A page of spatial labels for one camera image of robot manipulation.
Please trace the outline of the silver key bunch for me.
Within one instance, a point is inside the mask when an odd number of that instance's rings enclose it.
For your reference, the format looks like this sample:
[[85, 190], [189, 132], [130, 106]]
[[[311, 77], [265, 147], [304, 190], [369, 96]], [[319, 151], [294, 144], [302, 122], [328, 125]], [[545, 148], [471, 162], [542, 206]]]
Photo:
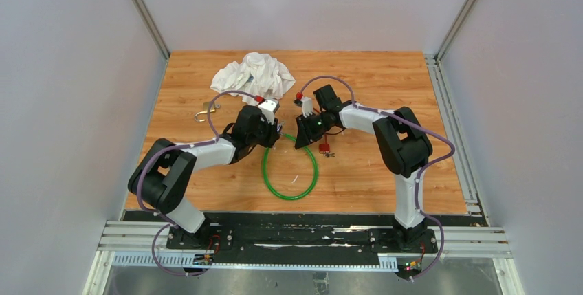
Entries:
[[278, 126], [276, 128], [278, 134], [281, 134], [282, 133], [282, 130], [283, 130], [284, 125], [285, 125], [285, 121], [281, 121], [281, 122], [278, 123]]

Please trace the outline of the green cable lock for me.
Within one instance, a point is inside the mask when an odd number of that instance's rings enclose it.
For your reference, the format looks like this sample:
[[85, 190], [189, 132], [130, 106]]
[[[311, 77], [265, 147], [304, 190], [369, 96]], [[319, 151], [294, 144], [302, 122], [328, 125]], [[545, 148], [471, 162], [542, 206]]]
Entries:
[[296, 138], [283, 133], [288, 141], [283, 149], [266, 148], [261, 158], [261, 180], [268, 193], [284, 201], [300, 201], [310, 196], [320, 178], [320, 168], [313, 153], [307, 147], [291, 152]]

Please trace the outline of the red cable lock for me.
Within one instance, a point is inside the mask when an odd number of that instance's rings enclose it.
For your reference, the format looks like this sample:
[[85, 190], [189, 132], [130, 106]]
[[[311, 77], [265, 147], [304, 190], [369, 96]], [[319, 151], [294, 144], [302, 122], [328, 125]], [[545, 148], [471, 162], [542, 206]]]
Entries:
[[[294, 100], [294, 104], [296, 106], [298, 106], [298, 107], [301, 108], [301, 106], [300, 106], [300, 98], [296, 98]], [[338, 108], [336, 108], [336, 109], [326, 109], [326, 108], [322, 108], [322, 107], [321, 108], [315, 108], [314, 107], [314, 109], [315, 109], [315, 113], [316, 114], [319, 114], [319, 113], [334, 113], [334, 114], [336, 114], [336, 115], [339, 116], [339, 113], [338, 113], [339, 112], [339, 109]], [[338, 128], [340, 128], [340, 130], [337, 133], [334, 133], [334, 135], [339, 134], [339, 133], [341, 133], [342, 131], [345, 130], [345, 128], [343, 126], [342, 127], [338, 127]], [[330, 144], [328, 143], [328, 137], [330, 135], [332, 135], [332, 133], [330, 133], [330, 130], [329, 130], [328, 132], [326, 132], [324, 134], [324, 136], [320, 140], [317, 141], [317, 142], [319, 142], [319, 144], [318, 144], [318, 152], [319, 153], [328, 154], [328, 153], [331, 152]]]

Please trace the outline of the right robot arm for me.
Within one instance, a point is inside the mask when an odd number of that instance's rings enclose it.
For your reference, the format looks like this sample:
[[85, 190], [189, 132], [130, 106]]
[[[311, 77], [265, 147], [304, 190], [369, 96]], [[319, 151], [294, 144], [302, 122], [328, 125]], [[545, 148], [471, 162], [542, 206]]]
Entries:
[[311, 99], [301, 92], [295, 104], [302, 109], [296, 117], [296, 149], [322, 139], [333, 127], [356, 129], [375, 136], [382, 160], [394, 175], [396, 211], [393, 243], [404, 252], [419, 245], [427, 230], [423, 208], [422, 168], [433, 153], [427, 135], [408, 107], [378, 110], [351, 100], [341, 101], [331, 85], [317, 89]]

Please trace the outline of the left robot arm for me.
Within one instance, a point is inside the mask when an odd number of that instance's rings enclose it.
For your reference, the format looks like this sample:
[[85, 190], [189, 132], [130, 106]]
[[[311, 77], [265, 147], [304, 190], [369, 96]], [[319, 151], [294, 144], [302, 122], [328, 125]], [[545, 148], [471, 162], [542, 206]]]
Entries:
[[218, 138], [193, 144], [175, 144], [166, 138], [154, 142], [129, 179], [128, 190], [184, 232], [194, 249], [210, 242], [210, 222], [186, 198], [194, 172], [213, 166], [235, 164], [256, 146], [271, 148], [279, 139], [279, 103], [266, 100], [244, 106], [234, 123]]

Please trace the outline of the brass padlock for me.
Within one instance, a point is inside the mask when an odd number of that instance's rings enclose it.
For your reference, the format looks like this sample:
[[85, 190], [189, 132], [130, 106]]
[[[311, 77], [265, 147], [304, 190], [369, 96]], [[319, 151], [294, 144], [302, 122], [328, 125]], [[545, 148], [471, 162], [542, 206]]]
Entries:
[[203, 103], [203, 109], [194, 115], [195, 122], [206, 122], [208, 120], [208, 115], [215, 113], [221, 108], [220, 104], [215, 102], [205, 102]]

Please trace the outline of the white crumpled cloth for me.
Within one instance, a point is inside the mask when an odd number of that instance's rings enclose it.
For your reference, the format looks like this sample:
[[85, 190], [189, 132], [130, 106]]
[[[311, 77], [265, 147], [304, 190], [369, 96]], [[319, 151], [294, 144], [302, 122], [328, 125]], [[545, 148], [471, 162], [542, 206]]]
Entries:
[[210, 88], [230, 91], [248, 105], [256, 105], [255, 96], [281, 99], [296, 83], [289, 69], [270, 54], [250, 52], [241, 62], [233, 61], [213, 77]]

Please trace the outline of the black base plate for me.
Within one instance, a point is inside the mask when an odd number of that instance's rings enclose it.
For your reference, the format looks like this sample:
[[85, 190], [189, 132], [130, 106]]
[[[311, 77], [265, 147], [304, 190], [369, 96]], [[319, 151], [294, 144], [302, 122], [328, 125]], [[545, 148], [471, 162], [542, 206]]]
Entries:
[[209, 212], [210, 234], [196, 242], [174, 227], [146, 242], [150, 253], [164, 250], [196, 250], [209, 254], [215, 263], [276, 265], [364, 266], [378, 262], [379, 254], [437, 253], [438, 223], [443, 226], [483, 225], [482, 217], [437, 215], [426, 220], [427, 230], [419, 243], [402, 249], [394, 241], [392, 214], [291, 214]]

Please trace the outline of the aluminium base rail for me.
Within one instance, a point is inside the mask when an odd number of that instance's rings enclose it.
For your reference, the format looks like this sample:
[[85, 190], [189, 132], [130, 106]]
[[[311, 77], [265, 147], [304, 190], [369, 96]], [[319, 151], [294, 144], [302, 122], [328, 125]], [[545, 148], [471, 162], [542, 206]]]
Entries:
[[445, 216], [406, 249], [388, 215], [212, 213], [206, 238], [132, 212], [105, 224], [85, 294], [523, 294], [504, 230]]

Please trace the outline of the aluminium frame post left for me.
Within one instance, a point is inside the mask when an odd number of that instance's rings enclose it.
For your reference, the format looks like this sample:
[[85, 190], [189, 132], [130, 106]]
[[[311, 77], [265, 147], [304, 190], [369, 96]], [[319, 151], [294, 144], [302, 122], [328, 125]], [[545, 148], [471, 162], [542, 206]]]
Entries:
[[159, 53], [161, 54], [162, 58], [168, 62], [171, 57], [171, 50], [166, 44], [166, 41], [164, 40], [162, 33], [160, 32], [160, 29], [158, 28], [145, 0], [132, 0], [132, 2], [137, 10], [137, 13], [142, 19], [142, 22], [151, 35], [151, 38], [153, 39], [153, 42], [156, 45]]

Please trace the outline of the aluminium frame post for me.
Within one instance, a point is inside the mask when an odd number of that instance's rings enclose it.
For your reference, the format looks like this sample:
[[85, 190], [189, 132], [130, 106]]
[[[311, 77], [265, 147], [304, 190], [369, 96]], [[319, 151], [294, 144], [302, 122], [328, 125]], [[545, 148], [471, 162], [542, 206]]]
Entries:
[[159, 53], [161, 54], [162, 58], [168, 62], [171, 57], [171, 50], [166, 44], [166, 41], [164, 40], [162, 33], [160, 32], [160, 29], [158, 28], [145, 0], [132, 0], [132, 2], [137, 10], [137, 13], [142, 19], [142, 22], [151, 35], [151, 38], [153, 39], [153, 42], [156, 45]]
[[456, 17], [454, 18], [452, 25], [450, 26], [449, 30], [447, 31], [444, 39], [442, 40], [439, 49], [434, 54], [434, 60], [436, 63], [440, 63], [447, 53], [449, 52], [455, 38], [457, 37], [458, 33], [461, 31], [464, 23], [466, 22], [467, 18], [469, 17], [471, 11], [473, 10], [474, 6], [476, 5], [478, 0], [465, 0], [458, 11]]

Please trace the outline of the aluminium frame post right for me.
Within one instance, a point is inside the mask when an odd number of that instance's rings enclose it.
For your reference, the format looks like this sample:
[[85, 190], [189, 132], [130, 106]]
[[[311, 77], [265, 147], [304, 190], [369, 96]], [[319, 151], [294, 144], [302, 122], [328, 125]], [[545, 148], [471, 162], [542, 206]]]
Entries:
[[449, 30], [447, 31], [444, 39], [442, 40], [439, 49], [434, 54], [434, 60], [436, 63], [440, 63], [447, 53], [449, 52], [455, 38], [457, 37], [458, 33], [461, 31], [464, 23], [466, 22], [467, 18], [469, 17], [471, 11], [473, 10], [474, 6], [476, 5], [478, 0], [465, 0], [458, 11], [456, 17], [454, 18], [452, 25], [450, 26]]

